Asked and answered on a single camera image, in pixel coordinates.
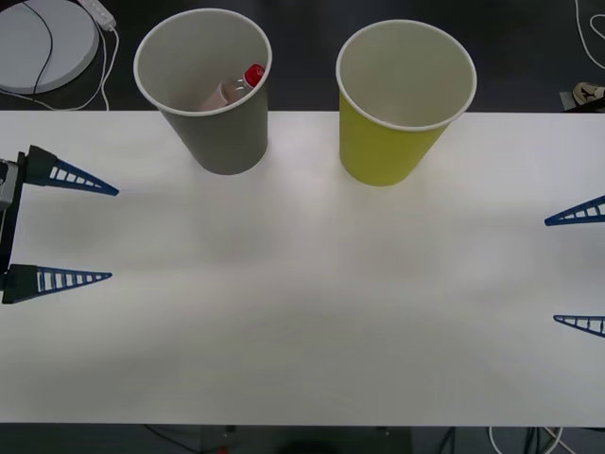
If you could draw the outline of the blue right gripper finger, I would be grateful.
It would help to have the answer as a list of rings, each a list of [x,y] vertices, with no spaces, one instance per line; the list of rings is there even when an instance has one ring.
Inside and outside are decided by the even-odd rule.
[[[545,226],[603,223],[605,196],[583,202],[544,220]]]
[[[557,314],[553,316],[553,320],[584,333],[592,334],[600,338],[605,337],[604,316]]]

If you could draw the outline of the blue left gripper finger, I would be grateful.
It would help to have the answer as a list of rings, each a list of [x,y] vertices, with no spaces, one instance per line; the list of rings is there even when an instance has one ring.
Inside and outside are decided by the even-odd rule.
[[[30,146],[27,154],[25,182],[38,186],[52,186],[117,196],[119,190],[96,176],[73,166],[55,154]]]
[[[5,274],[2,304],[13,305],[49,294],[82,288],[111,277],[110,272],[76,271],[14,264]]]

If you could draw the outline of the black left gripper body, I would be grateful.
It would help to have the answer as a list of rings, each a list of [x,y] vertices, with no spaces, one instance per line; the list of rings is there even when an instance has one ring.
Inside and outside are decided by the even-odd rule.
[[[26,155],[15,162],[1,160],[1,288],[6,287],[20,202],[26,174]]]

